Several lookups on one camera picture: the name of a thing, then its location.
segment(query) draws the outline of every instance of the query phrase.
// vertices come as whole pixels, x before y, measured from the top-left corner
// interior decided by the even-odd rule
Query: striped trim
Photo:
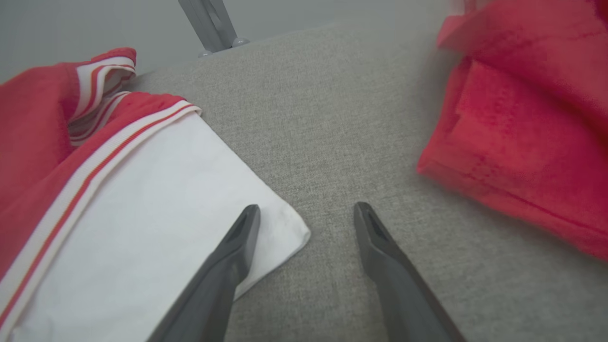
[[[112,71],[106,87],[106,76]],[[104,94],[110,94],[120,88],[135,75],[135,64],[128,57],[112,57],[76,68],[80,97],[76,111],[70,121],[87,115],[102,101]]]
[[[93,122],[88,123],[89,128],[82,133],[75,134],[70,137],[72,146],[81,146],[95,132],[102,129],[108,122],[109,117],[112,115],[112,112],[114,112],[120,101],[128,94],[131,93],[128,91],[122,91],[108,99],[103,99],[102,104],[99,106],[99,110],[95,113],[95,119]]]
[[[99,115],[102,106],[99,106],[95,111],[90,112],[89,114],[78,118],[78,120],[74,120],[67,125],[67,132],[70,136],[77,136],[84,133],[89,127],[92,125],[92,122],[95,121],[97,116]]]
[[[0,341],[9,337],[57,251],[108,173],[146,138],[180,117],[200,111],[182,100],[145,116],[107,140],[74,172],[0,282]]]

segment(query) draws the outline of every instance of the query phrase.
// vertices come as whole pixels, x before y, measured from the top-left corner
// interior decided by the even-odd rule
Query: red towel
[[[418,171],[608,260],[605,2],[496,0],[448,17],[465,54]]]

